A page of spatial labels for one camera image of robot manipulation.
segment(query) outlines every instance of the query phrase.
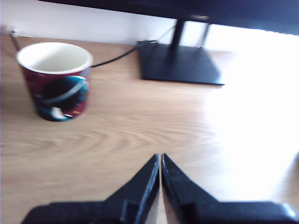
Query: desk surface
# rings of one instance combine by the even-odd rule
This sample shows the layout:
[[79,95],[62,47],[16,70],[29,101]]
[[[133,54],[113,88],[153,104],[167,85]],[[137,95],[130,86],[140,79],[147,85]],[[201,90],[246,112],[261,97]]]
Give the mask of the desk surface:
[[[131,48],[62,42],[86,48],[95,62]],[[299,210],[299,90],[288,79],[296,78],[296,59],[210,52],[228,77],[228,85],[216,87],[140,80],[135,52],[93,69],[86,113],[55,123],[34,113],[15,53],[2,36],[4,224],[20,223],[39,204],[105,199],[154,153],[164,152],[219,200],[272,200]],[[166,222],[160,194],[157,223]]]

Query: monitor stand base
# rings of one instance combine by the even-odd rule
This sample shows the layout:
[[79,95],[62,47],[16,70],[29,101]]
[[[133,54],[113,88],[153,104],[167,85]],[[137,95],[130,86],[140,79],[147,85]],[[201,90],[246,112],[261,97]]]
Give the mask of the monitor stand base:
[[224,85],[203,48],[144,43],[138,47],[142,79]]

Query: ceramic mug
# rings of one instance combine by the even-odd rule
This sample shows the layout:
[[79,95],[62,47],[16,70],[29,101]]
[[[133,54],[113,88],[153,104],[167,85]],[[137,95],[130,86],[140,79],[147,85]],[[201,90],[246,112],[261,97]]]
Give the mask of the ceramic mug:
[[76,45],[42,42],[21,49],[17,56],[39,116],[70,120],[86,107],[90,52]]

